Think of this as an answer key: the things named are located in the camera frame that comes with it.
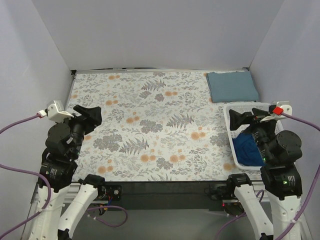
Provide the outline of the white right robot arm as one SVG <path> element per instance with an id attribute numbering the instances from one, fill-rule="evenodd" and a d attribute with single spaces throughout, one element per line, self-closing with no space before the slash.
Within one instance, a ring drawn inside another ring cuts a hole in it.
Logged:
<path id="1" fill-rule="evenodd" d="M 231 174 L 227 195 L 241 203 L 257 240 L 300 240 L 302 180 L 295 166 L 303 155 L 300 137 L 289 130 L 276 132 L 278 118 L 269 111 L 253 108 L 239 113 L 229 109 L 229 131 L 246 125 L 243 133 L 253 138 L 264 165 L 260 168 L 270 205 L 269 219 L 258 201 L 252 181 L 245 173 Z"/>

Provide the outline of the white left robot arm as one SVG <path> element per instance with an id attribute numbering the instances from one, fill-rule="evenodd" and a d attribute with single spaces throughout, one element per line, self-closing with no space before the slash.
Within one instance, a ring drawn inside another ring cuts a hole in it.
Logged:
<path id="1" fill-rule="evenodd" d="M 78 167 L 76 160 L 86 135 L 102 124 L 101 107 L 74 106 L 70 114 L 52 103 L 45 113 L 55 124 L 48 130 L 38 179 L 38 216 L 33 220 L 30 240 L 70 240 L 93 200 L 106 196 L 105 179 L 89 174 L 80 180 L 80 188 L 65 213 L 65 197 Z"/>

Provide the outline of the light blue t shirt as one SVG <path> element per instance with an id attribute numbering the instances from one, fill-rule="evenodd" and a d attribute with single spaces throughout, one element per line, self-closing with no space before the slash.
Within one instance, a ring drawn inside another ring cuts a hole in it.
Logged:
<path id="1" fill-rule="evenodd" d="M 210 97 L 214 103 L 257 102 L 259 93 L 249 71 L 206 74 Z"/>

